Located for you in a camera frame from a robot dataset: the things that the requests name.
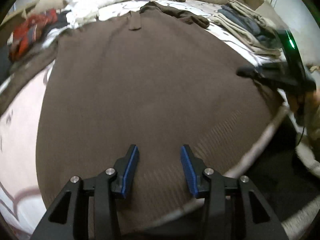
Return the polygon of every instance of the bed sheet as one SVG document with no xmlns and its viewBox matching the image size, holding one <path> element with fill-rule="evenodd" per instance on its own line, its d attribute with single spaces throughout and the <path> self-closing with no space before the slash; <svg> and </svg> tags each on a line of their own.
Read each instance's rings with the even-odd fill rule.
<svg viewBox="0 0 320 240">
<path fill-rule="evenodd" d="M 213 12 L 220 8 L 216 4 L 194 0 L 187 0 L 185 3 L 168 0 L 156 2 L 188 10 L 206 18 L 210 18 Z M 99 10 L 99 20 L 121 16 L 129 11 L 138 11 L 144 4 L 146 2 L 128 1 L 109 5 Z M 75 25 L 70 24 L 68 27 L 75 28 Z M 253 65 L 278 60 L 254 54 L 238 39 L 213 23 L 210 23 L 207 31 L 224 41 Z M 52 39 L 52 35 L 49 35 L 47 42 L 44 43 L 45 46 L 50 43 L 49 39 Z M 45 88 L 53 65 L 54 62 L 31 80 L 0 118 L 0 212 L 19 239 L 30 237 L 46 211 L 36 177 L 36 136 Z M 5 86 L 3 84 L 0 87 L 0 93 Z M 252 149 L 244 155 L 239 165 L 228 171 L 228 176 L 237 177 L 250 167 L 271 140 L 287 112 L 287 108 L 279 111 L 275 120 L 266 128 Z M 156 224 L 174 219 L 199 204 L 201 201 L 190 203 L 182 210 L 168 214 Z"/>
</svg>

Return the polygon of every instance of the brown sweater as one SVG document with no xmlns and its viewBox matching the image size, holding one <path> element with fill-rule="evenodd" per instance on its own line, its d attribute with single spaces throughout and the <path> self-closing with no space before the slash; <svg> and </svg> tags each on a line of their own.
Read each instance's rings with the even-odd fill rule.
<svg viewBox="0 0 320 240">
<path fill-rule="evenodd" d="M 66 32 L 38 129 L 45 205 L 72 176 L 85 179 L 113 166 L 130 144 L 138 146 L 140 162 L 130 197 L 117 202 L 122 233 L 187 203 L 180 147 L 189 144 L 224 173 L 272 118 L 253 82 L 236 76 L 244 64 L 223 41 L 156 7 Z"/>
</svg>

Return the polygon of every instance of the blue gripper pad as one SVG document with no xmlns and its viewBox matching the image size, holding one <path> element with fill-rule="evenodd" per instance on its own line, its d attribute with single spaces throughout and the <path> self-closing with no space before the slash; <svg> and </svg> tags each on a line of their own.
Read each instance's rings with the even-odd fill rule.
<svg viewBox="0 0 320 240">
<path fill-rule="evenodd" d="M 126 198 L 139 160 L 139 150 L 130 145 L 125 157 L 117 159 L 113 168 L 117 171 L 116 179 L 111 183 L 111 191 L 115 198 Z"/>
<path fill-rule="evenodd" d="M 195 198 L 205 197 L 209 193 L 210 184 L 202 174 L 206 168 L 203 160 L 196 158 L 187 144 L 181 147 L 180 158 L 190 193 Z"/>
</svg>

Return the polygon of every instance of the red garment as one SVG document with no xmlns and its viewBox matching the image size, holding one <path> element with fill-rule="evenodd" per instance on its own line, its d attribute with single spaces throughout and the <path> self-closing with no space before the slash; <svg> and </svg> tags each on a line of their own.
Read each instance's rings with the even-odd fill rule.
<svg viewBox="0 0 320 240">
<path fill-rule="evenodd" d="M 13 42 L 10 46 L 9 58 L 16 61 L 23 56 L 42 35 L 42 30 L 47 24 L 58 20 L 55 9 L 50 9 L 42 14 L 31 15 L 24 23 L 13 31 Z"/>
</svg>

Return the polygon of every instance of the silver bolt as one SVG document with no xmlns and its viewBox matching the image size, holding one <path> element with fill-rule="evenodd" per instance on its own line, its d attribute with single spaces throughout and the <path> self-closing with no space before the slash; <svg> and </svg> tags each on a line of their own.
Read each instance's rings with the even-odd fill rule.
<svg viewBox="0 0 320 240">
<path fill-rule="evenodd" d="M 211 174 L 214 173 L 214 170 L 211 169 L 211 168 L 206 168 L 206 169 L 204 169 L 204 173 L 207 174 L 207 175 L 211 175 Z"/>
<path fill-rule="evenodd" d="M 71 181 L 72 183 L 76 183 L 76 182 L 79 181 L 79 177 L 78 177 L 78 176 L 73 176 L 73 177 L 70 179 L 70 181 Z"/>
<path fill-rule="evenodd" d="M 106 174 L 108 175 L 112 175 L 115 173 L 115 169 L 114 168 L 109 168 L 109 169 L 106 169 Z"/>
<path fill-rule="evenodd" d="M 240 180 L 243 182 L 243 183 L 247 183 L 249 181 L 249 178 L 247 176 L 241 176 L 240 177 Z"/>
</svg>

